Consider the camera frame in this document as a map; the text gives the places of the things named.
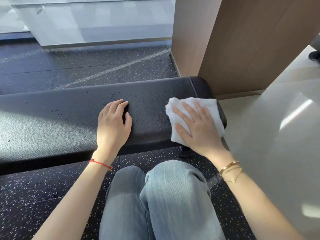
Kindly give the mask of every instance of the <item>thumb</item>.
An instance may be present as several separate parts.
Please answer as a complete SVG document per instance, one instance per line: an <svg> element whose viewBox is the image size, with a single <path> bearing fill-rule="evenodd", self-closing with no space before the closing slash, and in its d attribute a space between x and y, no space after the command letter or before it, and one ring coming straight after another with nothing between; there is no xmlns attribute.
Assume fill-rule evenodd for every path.
<svg viewBox="0 0 320 240"><path fill-rule="evenodd" d="M127 112L125 114L125 123L124 123L124 129L130 134L132 127L132 118L130 114Z"/></svg>
<svg viewBox="0 0 320 240"><path fill-rule="evenodd" d="M176 129L179 136L186 142L186 144L190 146L192 138L190 134L187 132L187 130L180 124L175 124L174 128Z"/></svg>

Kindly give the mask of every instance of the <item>padded bench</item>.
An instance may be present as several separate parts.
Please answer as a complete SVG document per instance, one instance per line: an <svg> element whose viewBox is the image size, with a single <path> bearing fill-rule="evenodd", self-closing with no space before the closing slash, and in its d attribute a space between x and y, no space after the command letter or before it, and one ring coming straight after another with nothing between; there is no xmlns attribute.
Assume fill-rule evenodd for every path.
<svg viewBox="0 0 320 240"><path fill-rule="evenodd" d="M132 131L119 155L178 146L170 140L169 98L214 98L199 77L167 78L0 96L0 175L90 160L98 114L129 101ZM225 115L218 104L224 127Z"/></svg>

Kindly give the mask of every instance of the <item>person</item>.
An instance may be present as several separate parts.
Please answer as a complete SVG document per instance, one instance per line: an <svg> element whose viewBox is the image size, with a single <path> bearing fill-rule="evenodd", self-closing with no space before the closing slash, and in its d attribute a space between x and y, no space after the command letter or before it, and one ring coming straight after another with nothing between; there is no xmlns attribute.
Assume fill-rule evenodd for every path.
<svg viewBox="0 0 320 240"><path fill-rule="evenodd" d="M122 115L127 101L105 106L98 117L97 150L33 240L78 240L94 206L105 174L131 132L132 118ZM255 237L304 239L226 150L207 108L183 104L190 117L174 112L188 125L175 128L186 144L206 157L237 198ZM136 166L118 170L107 193L99 239L225 239L202 173L182 161L165 161L146 175Z"/></svg>

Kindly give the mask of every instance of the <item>white towel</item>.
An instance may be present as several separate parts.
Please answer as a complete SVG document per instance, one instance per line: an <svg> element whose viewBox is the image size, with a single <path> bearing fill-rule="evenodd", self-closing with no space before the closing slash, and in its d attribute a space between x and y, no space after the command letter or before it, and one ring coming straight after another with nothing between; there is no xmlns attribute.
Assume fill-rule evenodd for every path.
<svg viewBox="0 0 320 240"><path fill-rule="evenodd" d="M180 116L178 116L176 113L174 113L174 111L172 110L172 106L177 107L178 109L180 109L182 111L182 113L184 113L190 117L189 113L182 106L182 102L185 102L186 104L190 105L195 111L197 111L196 106L194 105L194 101L197 101L202 107L208 108L210 115L214 120L214 124L216 125L219 136L222 137L224 135L224 127L223 127L222 121L219 116L219 111L218 111L216 99L194 98L194 97L189 97L186 99L177 99L176 97L172 97L169 99L168 104L165 106L165 113L169 117L171 127L172 127L171 141L178 142L184 146L187 146L186 143L184 142L184 140L179 136L176 129L174 128L175 124L182 125L190 133L190 129L189 129L188 125L183 121L183 119Z"/></svg>

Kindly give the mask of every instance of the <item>black speckled floor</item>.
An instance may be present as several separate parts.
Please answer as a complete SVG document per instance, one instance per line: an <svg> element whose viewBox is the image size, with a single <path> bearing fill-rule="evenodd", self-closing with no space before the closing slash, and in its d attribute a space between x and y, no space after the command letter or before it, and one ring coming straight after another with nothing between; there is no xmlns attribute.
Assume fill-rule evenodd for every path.
<svg viewBox="0 0 320 240"><path fill-rule="evenodd" d="M0 94L175 77L166 42L43 50L37 43L0 45ZM106 190L117 170L144 172L177 148L118 157L106 175L82 239L98 239ZM186 160L205 176L226 239L255 239L233 194L203 157ZM87 162L0 176L0 240L31 239Z"/></svg>

